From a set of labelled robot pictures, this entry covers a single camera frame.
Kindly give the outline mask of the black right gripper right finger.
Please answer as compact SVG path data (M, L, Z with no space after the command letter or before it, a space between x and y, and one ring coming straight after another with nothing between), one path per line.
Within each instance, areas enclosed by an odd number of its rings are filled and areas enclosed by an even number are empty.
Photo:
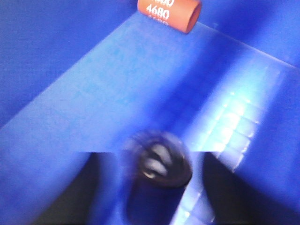
M202 158L201 178L214 225L298 225L300 214L252 188L211 152Z

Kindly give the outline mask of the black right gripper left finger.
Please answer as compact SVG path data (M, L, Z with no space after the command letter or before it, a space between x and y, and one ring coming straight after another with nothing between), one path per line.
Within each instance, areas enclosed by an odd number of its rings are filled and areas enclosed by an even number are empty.
M109 225L120 189L115 153L91 153L67 188L33 221L34 225Z

